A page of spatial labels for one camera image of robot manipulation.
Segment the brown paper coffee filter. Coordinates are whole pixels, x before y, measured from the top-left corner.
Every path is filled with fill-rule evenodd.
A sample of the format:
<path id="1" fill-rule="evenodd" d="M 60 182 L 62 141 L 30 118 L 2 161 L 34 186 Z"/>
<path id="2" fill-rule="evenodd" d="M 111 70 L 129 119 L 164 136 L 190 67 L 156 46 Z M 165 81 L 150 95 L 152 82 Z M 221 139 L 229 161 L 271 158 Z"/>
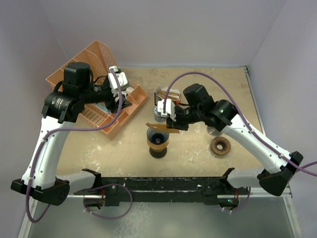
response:
<path id="1" fill-rule="evenodd" d="M 174 133 L 179 134 L 180 131 L 175 128 L 168 128 L 166 124 L 153 124 L 153 123 L 146 123 L 146 126 L 149 127 L 151 130 L 156 131 L 158 133 Z"/>

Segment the blue glass dripper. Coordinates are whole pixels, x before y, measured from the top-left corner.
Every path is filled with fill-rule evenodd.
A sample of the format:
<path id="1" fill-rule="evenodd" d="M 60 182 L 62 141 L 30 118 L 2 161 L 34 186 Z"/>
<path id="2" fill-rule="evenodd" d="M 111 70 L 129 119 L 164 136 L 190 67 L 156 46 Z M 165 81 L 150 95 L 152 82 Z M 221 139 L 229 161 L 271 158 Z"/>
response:
<path id="1" fill-rule="evenodd" d="M 169 133 L 158 133 L 148 128 L 147 139 L 155 145 L 161 145 L 169 139 Z"/>

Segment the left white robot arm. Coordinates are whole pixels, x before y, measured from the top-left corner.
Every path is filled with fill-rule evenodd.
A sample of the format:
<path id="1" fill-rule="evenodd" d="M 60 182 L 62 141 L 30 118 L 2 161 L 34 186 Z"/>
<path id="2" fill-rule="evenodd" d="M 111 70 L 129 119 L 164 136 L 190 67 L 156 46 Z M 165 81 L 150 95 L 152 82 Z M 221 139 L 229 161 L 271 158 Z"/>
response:
<path id="1" fill-rule="evenodd" d="M 56 170 L 66 139 L 86 104 L 105 103 L 120 114 L 123 105 L 119 77 L 122 71 L 111 66 L 103 84 L 97 84 L 89 64 L 69 63 L 61 80 L 44 101 L 41 130 L 30 164 L 20 179 L 12 181 L 11 189 L 30 198 L 58 206 L 66 197 L 81 190 L 97 194 L 102 189 L 101 175 L 90 169 L 57 178 Z"/>

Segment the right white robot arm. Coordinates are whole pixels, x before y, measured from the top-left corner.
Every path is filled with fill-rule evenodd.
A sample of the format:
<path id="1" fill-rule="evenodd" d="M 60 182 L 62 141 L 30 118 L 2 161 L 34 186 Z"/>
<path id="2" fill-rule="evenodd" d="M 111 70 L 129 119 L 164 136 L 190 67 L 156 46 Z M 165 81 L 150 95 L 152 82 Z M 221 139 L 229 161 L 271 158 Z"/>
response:
<path id="1" fill-rule="evenodd" d="M 244 122 L 229 101 L 215 102 L 203 85 L 190 85 L 183 94 L 189 104 L 186 108 L 175 105 L 171 99 L 158 102 L 158 113 L 166 118 L 167 128 L 188 130 L 190 124 L 204 122 L 237 141 L 262 164 L 257 169 L 231 170 L 220 182 L 221 190 L 232 194 L 241 187 L 261 187 L 271 195 L 280 196 L 303 156 L 277 146 L 249 122 Z"/>

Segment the orange coffee filter box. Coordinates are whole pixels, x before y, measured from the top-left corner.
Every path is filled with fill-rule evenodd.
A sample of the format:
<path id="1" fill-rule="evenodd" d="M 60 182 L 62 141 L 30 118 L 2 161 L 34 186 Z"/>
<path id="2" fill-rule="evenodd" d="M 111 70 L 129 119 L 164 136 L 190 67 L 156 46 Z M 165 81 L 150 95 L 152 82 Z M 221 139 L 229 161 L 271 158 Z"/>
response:
<path id="1" fill-rule="evenodd" d="M 182 95 L 178 89 L 170 89 L 169 92 L 167 92 L 168 87 L 164 87 L 159 85 L 154 90 L 154 106 L 156 107 L 158 105 L 158 102 L 165 99 L 167 96 L 167 99 L 171 99 L 174 104 L 181 103 Z"/>

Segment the clear glass carafe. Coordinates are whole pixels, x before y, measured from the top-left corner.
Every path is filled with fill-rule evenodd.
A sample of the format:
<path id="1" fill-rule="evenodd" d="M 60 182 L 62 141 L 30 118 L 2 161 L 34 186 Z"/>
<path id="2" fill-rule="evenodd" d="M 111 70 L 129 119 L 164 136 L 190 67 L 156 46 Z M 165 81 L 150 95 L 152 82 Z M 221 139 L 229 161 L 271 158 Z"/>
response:
<path id="1" fill-rule="evenodd" d="M 222 132 L 218 131 L 216 128 L 214 127 L 210 127 L 208 126 L 207 127 L 207 131 L 210 135 L 212 136 L 215 136 L 215 137 L 218 137 L 218 136 L 221 136 L 222 135 Z"/>

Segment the small blue white jar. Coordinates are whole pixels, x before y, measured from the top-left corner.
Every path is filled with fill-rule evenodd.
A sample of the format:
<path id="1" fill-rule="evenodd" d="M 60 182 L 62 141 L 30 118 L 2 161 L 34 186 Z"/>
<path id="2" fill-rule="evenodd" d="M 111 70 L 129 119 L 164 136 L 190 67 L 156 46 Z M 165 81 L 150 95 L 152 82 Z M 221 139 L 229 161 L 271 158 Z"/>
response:
<path id="1" fill-rule="evenodd" d="M 162 117 L 160 116 L 160 113 L 158 112 L 158 108 L 157 108 L 157 107 L 154 108 L 154 119 L 155 119 L 157 122 L 163 122 L 163 121 L 165 121 L 165 118 L 162 118 Z"/>

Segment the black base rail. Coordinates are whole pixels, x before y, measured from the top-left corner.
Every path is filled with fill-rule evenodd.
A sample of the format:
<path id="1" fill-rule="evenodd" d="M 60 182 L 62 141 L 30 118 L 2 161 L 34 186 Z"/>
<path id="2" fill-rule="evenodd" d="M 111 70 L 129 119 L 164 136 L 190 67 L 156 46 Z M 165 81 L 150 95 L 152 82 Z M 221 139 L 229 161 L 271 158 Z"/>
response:
<path id="1" fill-rule="evenodd" d="M 233 188 L 224 177 L 102 177 L 95 187 L 105 188 L 105 206 L 130 202 L 203 203 L 205 205 L 238 206 L 238 196 L 247 188 Z"/>

